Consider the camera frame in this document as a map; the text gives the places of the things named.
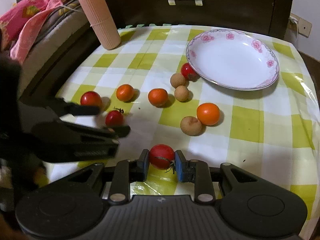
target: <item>electrical outlet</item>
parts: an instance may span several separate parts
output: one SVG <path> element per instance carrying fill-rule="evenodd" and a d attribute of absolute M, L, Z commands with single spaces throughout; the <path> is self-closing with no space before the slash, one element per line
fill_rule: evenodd
<path fill-rule="evenodd" d="M 290 16 L 297 19 L 298 21 L 298 33 L 308 38 L 311 32 L 312 23 L 293 13 L 291 13 Z"/>

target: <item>drawer handle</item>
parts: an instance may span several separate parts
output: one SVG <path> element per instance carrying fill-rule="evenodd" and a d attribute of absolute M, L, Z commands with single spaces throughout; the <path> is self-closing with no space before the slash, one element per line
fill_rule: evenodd
<path fill-rule="evenodd" d="M 202 0 L 168 0 L 169 5 L 196 5 L 202 6 Z"/>

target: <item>pink fabric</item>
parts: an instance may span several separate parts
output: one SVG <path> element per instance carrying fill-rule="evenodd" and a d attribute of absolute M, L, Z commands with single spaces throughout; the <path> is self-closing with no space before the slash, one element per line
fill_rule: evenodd
<path fill-rule="evenodd" d="M 0 17 L 1 50 L 19 37 L 10 51 L 10 57 L 21 64 L 26 59 L 47 16 L 66 0 L 22 0 Z"/>

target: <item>checkered tablecloth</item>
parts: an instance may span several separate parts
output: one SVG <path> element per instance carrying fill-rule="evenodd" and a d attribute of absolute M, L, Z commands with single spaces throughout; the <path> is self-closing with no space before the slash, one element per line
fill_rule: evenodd
<path fill-rule="evenodd" d="M 280 65 L 278 81 L 263 90 L 235 91 L 210 84 L 203 79 L 190 82 L 192 99 L 174 100 L 172 74 L 187 62 L 186 46 L 197 34 L 214 29 L 205 26 L 153 26 L 120 30 L 121 45 L 107 51 L 97 48 L 70 76 L 58 96 L 79 103 L 84 92 L 98 92 L 105 111 L 122 108 L 132 132 L 120 141 L 116 159 L 137 158 L 144 148 L 163 143 L 182 150 L 187 159 L 201 159 L 218 167 L 230 162 L 298 194 L 307 204 L 308 218 L 301 236 L 308 239 L 319 217 L 319 134 L 320 113 L 313 82 L 294 46 L 275 38 L 252 34 L 267 44 Z M 139 90 L 131 103 L 116 98 L 116 88 L 130 84 Z M 153 107 L 148 92 L 164 88 L 170 106 Z M 180 121 L 196 116 L 199 104 L 219 106 L 222 120 L 205 133 L 191 137 L 180 130 Z M 104 116 L 64 118 L 87 126 L 100 127 Z M 48 166 L 50 181 L 90 164 L 68 163 Z M 135 194 L 191 194 L 193 185 L 178 183 L 171 172 L 150 167 L 145 183 L 131 187 Z"/>

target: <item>ribbed pink cup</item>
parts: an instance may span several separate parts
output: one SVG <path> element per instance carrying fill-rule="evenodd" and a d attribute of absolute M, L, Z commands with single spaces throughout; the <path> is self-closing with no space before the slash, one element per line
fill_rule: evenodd
<path fill-rule="evenodd" d="M 105 49 L 117 47 L 121 38 L 105 0 L 79 0 L 101 45 Z"/>

